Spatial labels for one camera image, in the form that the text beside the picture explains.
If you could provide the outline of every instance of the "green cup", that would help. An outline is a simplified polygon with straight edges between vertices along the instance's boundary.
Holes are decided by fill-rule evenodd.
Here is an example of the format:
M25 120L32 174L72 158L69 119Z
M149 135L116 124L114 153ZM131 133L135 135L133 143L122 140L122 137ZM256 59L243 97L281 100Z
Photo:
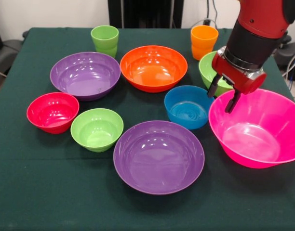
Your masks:
M97 52L115 58L118 50L119 30L114 26L97 26L91 30L91 37Z
M216 76L216 71L212 68L212 60L216 54L216 51L206 54L203 56L199 62L199 71L203 80L203 83L209 89L213 78ZM220 96L221 94L232 90L233 87L230 86L225 80L222 78L218 82L218 87L215 92L215 96Z
M124 123L119 114L109 109L95 108L77 116L70 133L79 145L100 153L113 146L123 129Z

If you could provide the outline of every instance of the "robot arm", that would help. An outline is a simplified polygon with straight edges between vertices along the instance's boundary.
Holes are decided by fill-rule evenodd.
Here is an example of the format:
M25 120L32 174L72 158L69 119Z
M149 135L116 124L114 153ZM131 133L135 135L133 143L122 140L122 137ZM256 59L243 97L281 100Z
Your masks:
M239 0L241 10L227 46L217 51L212 67L217 72L209 88L213 97L221 77L233 86L235 94L228 102L231 113L241 93L259 88L267 74L262 66L286 35L295 20L295 0Z

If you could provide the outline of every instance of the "pink bowl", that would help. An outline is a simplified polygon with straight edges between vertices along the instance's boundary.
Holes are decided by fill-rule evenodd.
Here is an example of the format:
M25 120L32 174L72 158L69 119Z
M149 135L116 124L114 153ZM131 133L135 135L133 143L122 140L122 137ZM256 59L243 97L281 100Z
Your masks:
M209 121L227 155L251 168L267 168L295 160L295 103L269 90L242 95L225 113L234 91L212 104Z
M79 102L74 96L54 92L35 99L27 108L27 119L46 132L59 134L70 127L78 111Z

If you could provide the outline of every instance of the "blue bowl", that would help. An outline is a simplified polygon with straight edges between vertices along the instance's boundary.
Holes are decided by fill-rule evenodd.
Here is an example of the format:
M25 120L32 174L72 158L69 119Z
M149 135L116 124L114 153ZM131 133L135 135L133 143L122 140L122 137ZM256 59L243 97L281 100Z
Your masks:
M185 85L170 90L164 104L171 122L187 129L198 129L207 123L213 101L205 89Z

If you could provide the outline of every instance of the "bowl rim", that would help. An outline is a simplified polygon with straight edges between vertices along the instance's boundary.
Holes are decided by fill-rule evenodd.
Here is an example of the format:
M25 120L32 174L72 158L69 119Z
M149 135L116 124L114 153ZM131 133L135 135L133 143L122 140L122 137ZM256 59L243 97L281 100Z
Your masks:
M142 190L142 189L140 189L139 187L137 187L137 186L133 186L133 185L131 185L131 184L129 184L128 182L126 182L126 180L124 179L124 177L122 177L122 174L118 171L118 169L117 169L117 164L116 164L116 160L115 160L115 156L117 155L117 144L118 144L118 142L120 141L120 139L123 137L123 136L125 136L127 133L128 133L128 131L130 131L131 129L133 129L133 127L135 127L135 126L140 126L140 125L142 125L142 124L147 124L147 123L152 123L152 122L163 122L163 123L167 123L167 124L173 124L174 126L177 126L177 127L180 127L181 129L184 129L185 131L187 131L187 133L189 134L189 136L192 136L192 137L194 137L197 141L198 141L198 144L199 144L199 146L200 146L200 148L201 148L201 150L202 150L202 158L203 158L203 161L202 161L202 166L201 166L201 169L199 170L199 172L198 172L198 175L189 183L189 184L187 184L186 186L184 186L184 187L182 187L182 188L180 188L180 189L176 189L176 190L173 190L172 192L159 192L159 193L155 193L155 192L148 192L148 191L145 191L145 190ZM179 124L176 124L176 123L174 123L174 122L170 122L170 121L166 121L166 120L149 120L149 121L144 121L144 122L141 122L141 123L138 123L138 124L135 124L135 125L133 125L133 126L131 126L129 129L127 129L122 135L121 135L121 137L119 138L119 140L118 140L118 142L117 142L117 144L115 145L115 147L114 147L114 150L113 150L113 165L114 165L114 168L115 168L115 170L116 170L116 172L117 172L117 174L118 174L118 176L122 179L122 181L123 182L125 182L128 186L130 186L131 188L133 188L133 189L136 189L136 190L138 190L139 192L142 192L142 193L146 193L146 194L150 194L150 195L170 195L170 194L173 194L173 193L176 193L176 192L179 192L179 191L182 191L182 190L184 190L184 189L186 189L187 187L189 187L190 185L192 185L198 178L199 178L199 176L201 175L201 173L202 173L202 171L203 171L203 169L204 169L204 165L205 165L205 152L204 152L204 148L203 148L203 146L202 146L202 144L201 144L201 142L200 142L200 140L190 131L190 130L188 130L187 128L185 128L185 127L183 127L182 125L179 125Z
M68 57L71 57L71 56L75 56L75 55L79 55L79 54L97 54L97 55L102 55L102 56L105 56L107 57L108 59L111 59L118 67L119 67L119 74L118 74L118 78L117 80L108 88L108 89L105 89L104 91L100 92L100 93L96 93L96 94L93 94L93 95L75 95L75 94L70 94L69 92L66 92L62 89L60 89L60 87L58 87L57 85L55 85L53 83L53 77L52 77L52 73L53 73L53 69L57 66L58 63L60 63L61 61L67 59ZM60 92L63 92L63 93L67 93L67 94L70 94L70 95L73 95L75 97L92 97L92 96L96 96L96 95L100 95L100 94L103 94L105 93L106 91L112 89L116 84L117 82L119 81L121 77L121 67L120 67L120 64L118 61L116 61L113 57L111 57L110 55L107 55L107 54L103 54L103 53L100 53L100 52L95 52L95 51L83 51L83 52L78 52L78 53L73 53L73 54L70 54L70 55L67 55L65 57L63 57L62 59L58 60L51 68L50 70L50 81L51 81L51 84L57 89L59 90Z
M64 120L64 123L63 123L63 124L60 124L60 125L58 125L58 126L53 126L53 127L41 126L41 125L38 125L38 124L34 123L33 121L31 121L30 117L28 116L28 112L30 111L30 107L32 106L33 103L35 103L36 101L38 101L39 99L41 99L41 98L43 98L43 97L45 97L45 96L48 96L48 95L60 95L60 94L63 94L63 95L66 95L66 96L68 96L68 97L70 97L70 98L75 99L75 102L76 102L76 112L75 112L75 114L73 115L72 118L70 118L70 119L68 119L68 120ZM68 93L65 93L65 92L50 92L50 93L46 93L46 94L44 94L44 95L41 95L41 96L37 97L36 99L34 99L34 100L29 104L29 106L27 107L27 119L28 119L28 121L29 121L32 125L34 125L34 126L36 126L36 127L38 127L38 128L44 128L44 129L48 129L48 128L58 128L58 127L60 127L60 126L65 125L65 124L68 123L69 121L73 120L73 119L77 116L77 114L78 114L78 112L79 112L79 108L80 108L79 101L78 101L78 99L77 99L76 97L74 97L73 95L68 94Z
M175 87L175 88L170 89L170 90L166 93L166 95L165 95L165 97L164 97L164 100L163 100L163 104L164 104L164 106L165 106L165 109L167 110L167 112L169 112L169 113L170 113L171 115L173 115L175 118L179 118L179 119L181 119L181 117L178 117L178 116L176 116L176 115L174 115L174 114L171 113L171 111L170 111L170 109L168 108L167 103L166 103L166 101L167 101L167 99L168 99L168 94L169 94L170 92L175 91L175 90L178 89L178 88L193 88L193 89L198 89L198 90L203 91L203 92L206 93L206 94L207 94L207 90L204 89L204 88L198 87L198 86L194 86L194 85L181 85L181 86L178 86L178 87Z
M273 95L277 95L277 96L280 96L280 98L286 100L288 103L290 104L293 104L295 106L295 103L293 101L291 101L290 99L288 99L287 97L279 94L279 93L276 93L274 91L271 91L271 90L266 90L266 89L257 89L256 91L261 91L261 92L267 92L267 93L271 93ZM215 132L215 128L214 126L211 124L211 120L210 120L210 116L211 116L211 109L214 107L214 104L216 104L216 102L219 100L219 98L221 98L222 96L226 95L226 94L231 94L232 92L234 92L234 90L230 90L230 91L227 91L225 92L224 94L218 96L214 102L212 103L211 107L210 107L210 111L209 111L209 124L210 124L210 127L213 131L213 134L217 137L218 139L218 142L220 142L222 145L224 145L226 148L228 148L229 150L233 151L234 153L236 153L237 155L239 156L242 156L246 159L249 159L249 160L252 160L252 161L256 161L256 162L260 162L260 163L264 163L264 164L273 164L273 165L278 165L278 164L283 164L283 163L289 163L289 162L292 162L292 161L295 161L295 158L292 158L292 159L289 159L289 160L283 160L283 161L263 161L263 160L259 160L259 159L254 159L254 158L251 158L251 157L248 157L248 156L245 156L245 155L242 155L240 154L238 151L230 148L228 145L226 145L224 142L222 142L222 139L220 139L219 135Z
M168 83L168 84L164 84L164 85L156 85L156 86L155 86L155 85L143 85L143 84L139 84L139 83L137 83L137 82L132 81L130 78L128 78L128 77L125 75L125 73L123 72L122 67L121 67L121 66L122 66L122 63L124 62L125 56L128 55L129 53L135 51L135 50L139 50L139 49L146 48L146 47L156 47L156 48L158 47L158 48L164 48L164 49L167 49L167 50L173 51L173 52L177 53L178 55L180 55L180 56L182 57L182 60L184 60L184 63L186 63L185 71L184 71L184 73L181 74L181 77L178 78L177 80L175 80L175 81L172 82L172 83ZM165 47L165 46L160 46L160 45L145 45L145 46L141 46L141 47L136 47L136 48L134 48L134 49L131 49L131 50L128 51L127 53L125 53L125 54L123 55L123 57L121 58L121 61L120 61L120 70L121 70L121 73L123 74L123 76L124 76L129 82L131 82L131 83L133 83L133 84L135 84L135 85L142 86L142 87L157 88L157 89L158 89L158 88L163 88L163 87L169 87L169 86L171 86L171 85L173 85L173 84L178 83L178 82L179 82L179 81L185 76L185 74L187 73L187 71L188 71L188 63L187 63L186 58L185 58L180 52L178 52L177 50L174 50L174 49L172 49L172 48L170 48L170 47Z
M100 110L102 110L102 111L108 111L108 112L110 112L110 113L115 114L115 115L121 120L121 125L122 125L121 130L120 130L120 132L118 133L118 136L116 137L116 139L115 139L114 141L112 141L111 143L109 143L109 144L102 145L102 146L89 146L89 145L85 145L85 144L83 144L82 142L80 142L77 138L75 138L75 136L74 136L74 134L73 134L73 126L74 126L76 120L77 120L80 116L82 116L83 114L85 114L85 113L87 113L87 112L90 112L90 111L100 111ZM120 136L122 135L123 131L124 131L124 121L123 121L122 117L121 117L117 112L115 112L115 111L113 111L113 110L111 110L111 109L107 109L107 108L92 108L92 109L86 110L86 111L80 113L80 114L74 119L74 121L72 122L72 124L71 124L71 126L70 126L70 134L71 134L71 137L75 140L76 143L78 143L78 144L81 145L82 147L85 147L85 148L88 148L88 149L100 149L100 148L107 147L108 145L114 144L114 143L120 138Z
M210 81L205 75L202 74L201 65L203 65L203 64L202 64L201 61L204 60L204 58L206 58L208 55L210 55L212 53L215 53L216 54L217 51L212 51L212 52L207 53L198 62L199 72L200 72L201 78L202 79L206 79L209 83L212 83L212 81ZM231 87L229 84L227 84L226 82L222 82L222 81L221 82L218 82L218 87L224 88L225 90L232 90L233 89L233 87Z

